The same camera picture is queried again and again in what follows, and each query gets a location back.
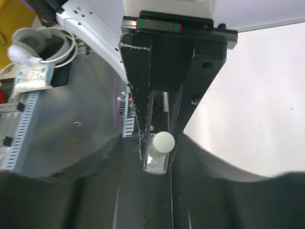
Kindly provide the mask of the white nail polish cap brush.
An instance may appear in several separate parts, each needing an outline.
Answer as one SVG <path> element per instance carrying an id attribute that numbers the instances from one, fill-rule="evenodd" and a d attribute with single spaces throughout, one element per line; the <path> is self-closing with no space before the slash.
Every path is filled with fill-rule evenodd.
<path id="1" fill-rule="evenodd" d="M 147 163 L 149 165 L 160 165 L 174 149 L 175 139 L 169 132 L 158 132 L 152 137 L 148 145 Z"/>

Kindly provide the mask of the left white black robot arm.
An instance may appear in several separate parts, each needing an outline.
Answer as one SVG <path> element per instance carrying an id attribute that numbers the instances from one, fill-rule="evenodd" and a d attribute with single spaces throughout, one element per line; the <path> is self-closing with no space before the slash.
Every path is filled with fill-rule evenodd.
<path id="1" fill-rule="evenodd" d="M 226 62 L 237 30 L 215 25 L 214 0 L 31 0 L 35 12 L 73 32 L 130 87 L 140 130 L 176 140 Z"/>

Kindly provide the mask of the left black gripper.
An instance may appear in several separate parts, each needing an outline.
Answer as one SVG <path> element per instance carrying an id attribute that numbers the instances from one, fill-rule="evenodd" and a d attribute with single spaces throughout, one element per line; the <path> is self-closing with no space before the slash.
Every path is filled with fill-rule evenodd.
<path id="1" fill-rule="evenodd" d="M 123 32 L 119 49 L 131 89 L 133 104 L 139 128 L 140 157 L 144 158 L 147 139 L 150 133 L 151 96 L 151 36 L 143 33 L 172 34 L 193 39 L 208 36 L 223 37 L 227 48 L 235 48 L 238 32 L 226 28 L 221 23 L 214 27 L 214 21 L 207 18 L 183 16 L 154 11 L 141 11 L 138 17 L 124 16 Z M 226 61 L 226 43 L 216 41 L 196 41 L 188 57 L 187 71 L 173 104 L 170 132 L 176 144 L 170 153 L 169 165 L 173 163 L 181 135 L 192 117 L 199 102 Z"/>

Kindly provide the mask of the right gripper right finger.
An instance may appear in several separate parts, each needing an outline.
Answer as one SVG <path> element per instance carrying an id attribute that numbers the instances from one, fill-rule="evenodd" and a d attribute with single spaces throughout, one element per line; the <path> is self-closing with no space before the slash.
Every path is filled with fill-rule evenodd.
<path id="1" fill-rule="evenodd" d="M 172 167 L 176 229 L 302 229 L 305 174 L 266 178 L 238 169 L 181 135 Z"/>

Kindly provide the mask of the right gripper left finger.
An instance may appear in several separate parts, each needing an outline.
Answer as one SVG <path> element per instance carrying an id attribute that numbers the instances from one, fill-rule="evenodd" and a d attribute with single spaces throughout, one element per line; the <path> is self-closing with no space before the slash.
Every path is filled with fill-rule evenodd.
<path id="1" fill-rule="evenodd" d="M 143 172 L 137 136 L 51 177 L 0 174 L 3 229 L 169 229 L 169 176 Z"/>

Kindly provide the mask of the clear nail polish bottle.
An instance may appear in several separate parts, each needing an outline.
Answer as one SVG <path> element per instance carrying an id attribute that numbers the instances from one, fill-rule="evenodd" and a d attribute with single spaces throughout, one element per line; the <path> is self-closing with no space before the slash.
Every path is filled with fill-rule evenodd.
<path id="1" fill-rule="evenodd" d="M 144 171 L 155 175 L 165 174 L 169 155 L 174 147 L 175 139 L 169 132 L 149 134 L 143 161 Z"/>

